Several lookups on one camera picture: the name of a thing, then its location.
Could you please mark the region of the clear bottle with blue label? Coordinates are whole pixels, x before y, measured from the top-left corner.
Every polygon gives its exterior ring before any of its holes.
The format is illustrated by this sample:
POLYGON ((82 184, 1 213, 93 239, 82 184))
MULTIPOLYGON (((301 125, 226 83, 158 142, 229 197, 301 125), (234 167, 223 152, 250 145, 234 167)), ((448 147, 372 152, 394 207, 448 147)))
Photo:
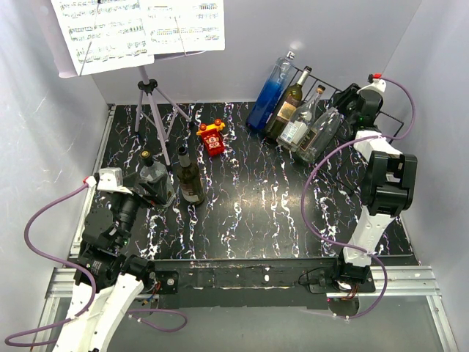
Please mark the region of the clear bottle with blue label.
POLYGON ((276 139, 278 145, 296 151, 301 138, 316 120, 317 106, 325 90, 326 88, 320 84, 313 96, 295 110, 290 121, 276 139))

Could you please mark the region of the dark green wine bottle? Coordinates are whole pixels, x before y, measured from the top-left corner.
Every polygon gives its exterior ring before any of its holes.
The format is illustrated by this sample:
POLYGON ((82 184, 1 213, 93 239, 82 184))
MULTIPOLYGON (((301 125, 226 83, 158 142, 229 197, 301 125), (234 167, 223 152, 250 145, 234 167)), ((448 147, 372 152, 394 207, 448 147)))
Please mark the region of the dark green wine bottle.
POLYGON ((199 167, 197 163, 191 160, 185 147, 179 147, 177 154, 180 162, 177 169, 177 178, 182 196, 185 201, 192 205, 199 205, 205 198, 199 167))

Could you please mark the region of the small clear black-cap bottle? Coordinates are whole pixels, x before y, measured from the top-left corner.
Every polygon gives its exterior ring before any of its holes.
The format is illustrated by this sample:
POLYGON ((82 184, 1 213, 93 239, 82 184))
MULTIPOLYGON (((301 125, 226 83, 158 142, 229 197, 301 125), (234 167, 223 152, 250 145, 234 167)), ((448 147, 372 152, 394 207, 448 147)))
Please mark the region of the small clear black-cap bottle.
POLYGON ((143 167, 139 172, 140 180, 149 183, 162 180, 166 184, 167 203, 161 206, 169 207, 174 201, 176 194, 166 166, 156 161, 149 150, 143 150, 140 153, 140 159, 143 162, 143 167))

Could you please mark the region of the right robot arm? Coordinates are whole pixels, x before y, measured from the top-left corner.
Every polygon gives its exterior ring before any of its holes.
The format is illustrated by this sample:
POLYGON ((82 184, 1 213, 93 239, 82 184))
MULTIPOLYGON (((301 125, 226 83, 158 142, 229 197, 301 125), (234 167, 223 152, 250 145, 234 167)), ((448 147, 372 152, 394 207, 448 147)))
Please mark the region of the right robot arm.
POLYGON ((351 84, 333 97, 333 106, 349 121, 353 148, 367 162, 360 185, 361 215, 331 274, 333 286, 346 292, 347 299, 372 280, 370 254, 388 225, 413 201, 417 158, 392 147, 375 125, 385 88, 386 80, 372 75, 366 86, 351 84))

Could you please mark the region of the tall clear bottle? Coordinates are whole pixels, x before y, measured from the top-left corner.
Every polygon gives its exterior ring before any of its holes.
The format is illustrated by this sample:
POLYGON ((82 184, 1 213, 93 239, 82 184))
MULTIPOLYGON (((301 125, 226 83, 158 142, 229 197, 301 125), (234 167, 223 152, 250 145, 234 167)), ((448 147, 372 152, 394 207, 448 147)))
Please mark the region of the tall clear bottle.
POLYGON ((300 140, 297 157, 309 164, 314 163, 335 136, 343 118, 337 108, 329 108, 300 140))

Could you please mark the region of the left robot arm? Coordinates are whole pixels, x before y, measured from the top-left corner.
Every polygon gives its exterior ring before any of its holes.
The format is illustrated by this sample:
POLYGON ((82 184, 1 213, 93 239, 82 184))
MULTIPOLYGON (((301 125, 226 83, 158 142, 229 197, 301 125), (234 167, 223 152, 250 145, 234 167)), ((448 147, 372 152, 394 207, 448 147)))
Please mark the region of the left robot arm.
POLYGON ((156 284, 155 267, 121 251, 128 245, 136 215, 154 204, 134 187, 138 175, 120 168, 103 168, 95 175, 96 189, 111 195, 111 207, 90 211, 85 218, 72 298, 55 351, 106 351, 131 302, 156 284))

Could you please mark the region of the green wine bottle silver neck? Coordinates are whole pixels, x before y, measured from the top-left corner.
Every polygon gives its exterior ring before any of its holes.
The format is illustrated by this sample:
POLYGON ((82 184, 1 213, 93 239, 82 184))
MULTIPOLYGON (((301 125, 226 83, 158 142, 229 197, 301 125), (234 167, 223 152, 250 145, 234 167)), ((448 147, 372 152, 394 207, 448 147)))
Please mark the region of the green wine bottle silver neck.
POLYGON ((311 72, 312 68, 305 66, 296 83, 287 87, 281 95, 265 127, 265 136, 268 139, 275 140, 278 138, 300 105, 303 99, 303 85, 311 72))

